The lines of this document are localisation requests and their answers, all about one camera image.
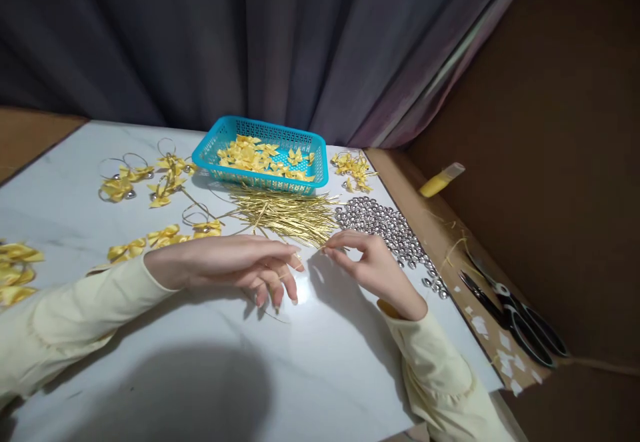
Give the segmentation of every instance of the scissors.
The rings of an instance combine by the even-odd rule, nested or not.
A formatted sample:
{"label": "scissors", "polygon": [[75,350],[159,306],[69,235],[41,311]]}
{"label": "scissors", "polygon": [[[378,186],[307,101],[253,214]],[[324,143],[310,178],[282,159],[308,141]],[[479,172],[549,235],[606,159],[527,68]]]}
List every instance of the scissors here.
{"label": "scissors", "polygon": [[462,282],[465,283],[498,324],[504,330],[511,332],[517,344],[522,347],[522,350],[532,360],[545,367],[554,368],[555,362],[549,352],[560,357],[570,356],[569,350],[560,336],[540,314],[520,302],[504,284],[493,280],[483,269],[480,260],[474,259],[469,252],[467,252],[467,255],[478,271],[491,284],[491,288],[498,296],[503,310],[498,309],[490,298],[482,292],[478,284],[464,271],[460,271]]}

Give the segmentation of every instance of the yellow sleeve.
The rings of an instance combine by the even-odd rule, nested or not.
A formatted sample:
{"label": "yellow sleeve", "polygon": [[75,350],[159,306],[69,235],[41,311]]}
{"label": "yellow sleeve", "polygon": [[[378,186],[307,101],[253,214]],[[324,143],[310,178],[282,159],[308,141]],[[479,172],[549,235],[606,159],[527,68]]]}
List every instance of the yellow sleeve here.
{"label": "yellow sleeve", "polygon": [[426,420],[430,436],[439,442],[513,442],[487,390],[435,316],[427,312],[420,321],[406,321],[386,302],[378,306],[404,358],[411,410]]}
{"label": "yellow sleeve", "polygon": [[172,293],[151,276],[143,257],[136,257],[75,283],[42,290],[4,310],[0,409],[103,347],[118,327]]}

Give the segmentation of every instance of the glue stick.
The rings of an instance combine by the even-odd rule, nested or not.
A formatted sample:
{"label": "glue stick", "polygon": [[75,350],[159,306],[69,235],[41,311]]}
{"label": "glue stick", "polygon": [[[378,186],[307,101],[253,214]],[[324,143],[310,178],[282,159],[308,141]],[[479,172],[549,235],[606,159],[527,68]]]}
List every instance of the glue stick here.
{"label": "glue stick", "polygon": [[432,197],[449,185],[458,175],[465,171],[465,166],[454,162],[435,177],[420,187],[420,193],[425,197]]}

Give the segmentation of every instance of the blue plastic basket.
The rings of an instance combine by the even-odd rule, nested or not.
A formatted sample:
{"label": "blue plastic basket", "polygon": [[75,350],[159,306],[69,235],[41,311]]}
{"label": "blue plastic basket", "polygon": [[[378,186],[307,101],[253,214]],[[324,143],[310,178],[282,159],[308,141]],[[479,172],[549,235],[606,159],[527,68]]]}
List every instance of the blue plastic basket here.
{"label": "blue plastic basket", "polygon": [[[263,143],[278,145],[278,155],[272,157],[274,162],[282,162],[292,170],[306,170],[306,176],[315,175],[315,179],[313,182],[298,181],[218,165],[220,161],[218,150],[226,149],[237,135],[250,135],[258,137]],[[300,149],[304,156],[314,153],[313,164],[308,167],[307,161],[303,160],[292,167],[287,160],[289,149],[293,149],[294,152]],[[327,145],[322,137],[311,132],[233,115],[220,117],[213,124],[209,133],[193,151],[192,158],[198,167],[208,170],[214,180],[244,183],[262,189],[311,195],[315,189],[326,185],[329,181]]]}

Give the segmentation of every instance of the white marble table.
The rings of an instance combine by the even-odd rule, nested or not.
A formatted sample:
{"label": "white marble table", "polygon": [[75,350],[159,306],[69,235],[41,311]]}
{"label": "white marble table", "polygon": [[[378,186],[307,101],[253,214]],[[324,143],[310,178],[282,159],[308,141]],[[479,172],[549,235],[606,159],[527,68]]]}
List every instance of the white marble table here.
{"label": "white marble table", "polygon": [[[92,122],[2,187],[0,235],[46,257],[32,285],[82,277],[106,262],[109,246],[180,222],[191,204],[186,196],[148,209],[144,183],[135,185],[135,199],[100,201],[98,164],[124,152],[154,161],[163,137],[186,157],[203,135]],[[331,157],[341,148],[327,150]],[[326,189],[346,201],[352,195],[342,181],[332,174]],[[213,213],[230,210],[207,182],[196,175],[186,188]],[[380,180],[371,185],[372,197],[394,206]],[[225,222],[223,234],[240,228]],[[181,231],[191,232],[184,225]],[[284,303],[284,323],[261,316],[232,289],[180,293],[30,398],[14,413],[13,440],[378,441],[414,425],[400,354],[375,298],[314,252],[301,252],[307,271],[296,274],[300,304]],[[420,284],[424,267],[405,270],[488,390],[500,388],[453,302]]]}

